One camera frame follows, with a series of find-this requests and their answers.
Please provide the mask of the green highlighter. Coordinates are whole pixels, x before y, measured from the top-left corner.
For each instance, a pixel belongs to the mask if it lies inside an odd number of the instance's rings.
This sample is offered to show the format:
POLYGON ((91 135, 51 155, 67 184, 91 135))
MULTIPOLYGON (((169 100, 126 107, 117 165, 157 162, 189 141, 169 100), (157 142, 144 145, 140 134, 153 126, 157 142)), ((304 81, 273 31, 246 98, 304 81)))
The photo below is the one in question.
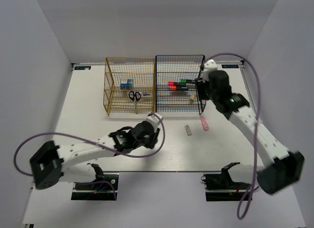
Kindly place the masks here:
POLYGON ((194 79, 181 79, 180 83, 195 83, 196 80, 194 79))

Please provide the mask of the black handled scissors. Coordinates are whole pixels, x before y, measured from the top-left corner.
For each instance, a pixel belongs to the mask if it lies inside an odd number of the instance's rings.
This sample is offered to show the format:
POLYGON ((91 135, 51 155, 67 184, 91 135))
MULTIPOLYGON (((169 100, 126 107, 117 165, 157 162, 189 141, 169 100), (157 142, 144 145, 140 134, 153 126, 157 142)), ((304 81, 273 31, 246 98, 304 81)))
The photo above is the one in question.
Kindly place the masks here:
POLYGON ((130 91, 129 92, 129 99, 134 102, 134 109, 135 109, 135 113, 138 114, 138 108, 137 108, 137 103, 140 101, 141 99, 141 93, 138 91, 130 91))

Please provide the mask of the pink eraser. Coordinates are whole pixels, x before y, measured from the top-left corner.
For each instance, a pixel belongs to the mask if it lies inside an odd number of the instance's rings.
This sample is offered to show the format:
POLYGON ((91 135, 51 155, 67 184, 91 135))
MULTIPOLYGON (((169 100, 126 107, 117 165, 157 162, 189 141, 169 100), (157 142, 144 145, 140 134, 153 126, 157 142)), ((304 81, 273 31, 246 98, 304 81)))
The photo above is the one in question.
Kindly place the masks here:
POLYGON ((208 126, 208 123, 207 123, 205 117, 201 116, 200 120, 201 120, 201 124, 202 124, 203 130, 204 131, 208 131, 209 130, 209 126, 208 126))

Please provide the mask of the pink highlighter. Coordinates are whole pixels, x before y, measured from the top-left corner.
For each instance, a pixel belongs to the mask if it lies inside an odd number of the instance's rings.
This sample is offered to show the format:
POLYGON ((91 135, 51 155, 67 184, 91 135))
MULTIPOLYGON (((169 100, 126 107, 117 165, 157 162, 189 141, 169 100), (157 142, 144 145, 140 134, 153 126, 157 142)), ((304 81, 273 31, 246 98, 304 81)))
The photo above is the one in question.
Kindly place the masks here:
POLYGON ((168 82, 168 86, 186 87, 186 84, 180 82, 168 82))

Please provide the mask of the white correction tape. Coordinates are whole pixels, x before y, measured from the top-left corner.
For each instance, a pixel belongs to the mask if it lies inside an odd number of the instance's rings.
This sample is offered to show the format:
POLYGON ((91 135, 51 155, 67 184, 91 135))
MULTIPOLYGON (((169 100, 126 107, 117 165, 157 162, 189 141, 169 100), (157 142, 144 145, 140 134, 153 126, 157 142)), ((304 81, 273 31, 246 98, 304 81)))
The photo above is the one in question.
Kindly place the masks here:
POLYGON ((185 128, 185 130, 186 130, 187 135, 188 135, 188 136, 191 136, 191 135, 192 135, 192 132, 191 132, 191 129, 190 129, 189 125, 185 125, 184 128, 185 128))

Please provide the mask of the blue tape dispenser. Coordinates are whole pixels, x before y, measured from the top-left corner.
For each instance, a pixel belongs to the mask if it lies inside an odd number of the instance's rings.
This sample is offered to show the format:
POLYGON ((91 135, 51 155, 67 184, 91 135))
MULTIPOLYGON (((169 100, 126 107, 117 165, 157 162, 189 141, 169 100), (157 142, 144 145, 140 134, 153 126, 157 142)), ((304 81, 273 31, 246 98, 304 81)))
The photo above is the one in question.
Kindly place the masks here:
POLYGON ((127 79, 126 82, 120 82, 121 90, 132 90, 133 89, 133 78, 127 79))

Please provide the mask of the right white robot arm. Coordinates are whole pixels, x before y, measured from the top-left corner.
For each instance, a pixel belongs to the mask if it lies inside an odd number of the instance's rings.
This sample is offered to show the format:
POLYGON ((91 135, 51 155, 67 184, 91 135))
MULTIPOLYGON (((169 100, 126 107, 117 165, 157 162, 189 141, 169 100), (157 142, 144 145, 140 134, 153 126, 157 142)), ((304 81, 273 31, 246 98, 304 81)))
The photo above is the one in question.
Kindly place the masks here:
POLYGON ((212 101, 216 110, 232 123, 254 148, 263 166, 233 162, 221 169, 221 181, 227 188, 239 182, 256 183, 267 194, 274 194, 300 180, 304 156, 291 152, 257 120, 249 101, 232 92, 229 76, 223 70, 205 71, 196 79, 196 87, 202 100, 212 101))

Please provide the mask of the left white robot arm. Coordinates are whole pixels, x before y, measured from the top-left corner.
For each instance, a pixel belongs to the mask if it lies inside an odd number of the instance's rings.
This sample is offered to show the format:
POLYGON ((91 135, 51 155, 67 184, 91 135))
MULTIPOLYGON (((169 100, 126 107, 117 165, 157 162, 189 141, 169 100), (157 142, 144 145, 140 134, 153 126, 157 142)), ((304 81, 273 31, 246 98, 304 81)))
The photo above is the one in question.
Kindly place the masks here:
POLYGON ((163 130, 162 121, 149 116, 135 127, 123 127, 96 141, 75 136, 79 143, 59 146, 53 140, 45 142, 29 160, 35 187, 47 189, 64 181, 99 188, 104 182, 103 171, 93 160, 132 157, 131 152, 140 147, 153 149, 163 130))

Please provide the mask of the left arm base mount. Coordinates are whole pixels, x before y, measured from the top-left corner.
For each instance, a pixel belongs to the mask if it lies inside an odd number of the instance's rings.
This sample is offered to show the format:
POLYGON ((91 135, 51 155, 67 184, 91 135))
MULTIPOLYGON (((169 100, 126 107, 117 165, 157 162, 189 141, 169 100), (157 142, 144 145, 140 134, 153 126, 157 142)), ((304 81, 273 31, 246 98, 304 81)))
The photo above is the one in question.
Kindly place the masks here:
POLYGON ((71 200, 73 201, 115 201, 118 195, 119 174, 104 174, 107 183, 77 184, 72 189, 71 200))

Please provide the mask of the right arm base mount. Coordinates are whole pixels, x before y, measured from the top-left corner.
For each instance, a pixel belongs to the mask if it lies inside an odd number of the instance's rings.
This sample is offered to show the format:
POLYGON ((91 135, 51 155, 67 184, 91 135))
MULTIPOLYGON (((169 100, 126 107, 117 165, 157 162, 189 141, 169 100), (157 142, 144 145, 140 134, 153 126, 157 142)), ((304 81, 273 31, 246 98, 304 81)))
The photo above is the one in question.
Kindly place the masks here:
POLYGON ((204 174, 201 181, 207 202, 239 202, 249 187, 247 183, 227 181, 221 174, 204 174))

